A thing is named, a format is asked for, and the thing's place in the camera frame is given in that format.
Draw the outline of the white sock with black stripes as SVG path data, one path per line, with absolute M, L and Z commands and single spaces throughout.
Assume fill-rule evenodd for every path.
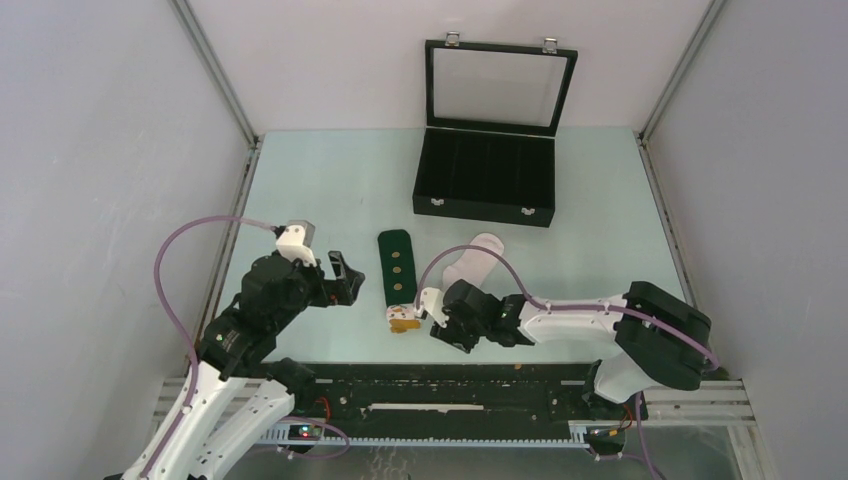
M 496 255 L 502 255 L 505 246 L 502 240 L 491 233 L 480 233 L 470 241 L 471 246 L 482 247 Z M 464 280 L 481 288 L 484 281 L 499 261 L 489 253 L 478 249 L 462 249 L 461 255 L 442 272 L 442 290 L 447 291 L 457 281 Z

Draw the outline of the black display case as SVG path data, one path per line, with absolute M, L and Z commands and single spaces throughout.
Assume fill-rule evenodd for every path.
M 412 190 L 419 215 L 548 227 L 556 134 L 579 59 L 539 46 L 424 43 L 426 129 Z

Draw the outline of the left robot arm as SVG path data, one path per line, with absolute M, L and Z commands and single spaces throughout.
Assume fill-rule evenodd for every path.
M 320 264 L 272 253 L 255 260 L 241 290 L 206 328 L 198 363 L 166 423 L 123 479 L 209 479 L 287 415 L 304 416 L 316 403 L 316 375 L 290 358 L 268 363 L 278 335 L 309 307 L 351 306 L 365 275 L 339 251 L 335 273 Z

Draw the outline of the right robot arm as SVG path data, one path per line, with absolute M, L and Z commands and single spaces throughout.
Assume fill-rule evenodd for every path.
M 595 362 L 581 392 L 583 408 L 596 418 L 653 386 L 695 391 L 717 365 L 707 347 L 711 320 L 646 281 L 593 301 L 552 301 L 526 293 L 497 298 L 459 280 L 445 291 L 423 289 L 413 310 L 432 319 L 432 337 L 463 352 L 482 338 L 503 347 L 558 341 L 610 346 L 612 354 Z

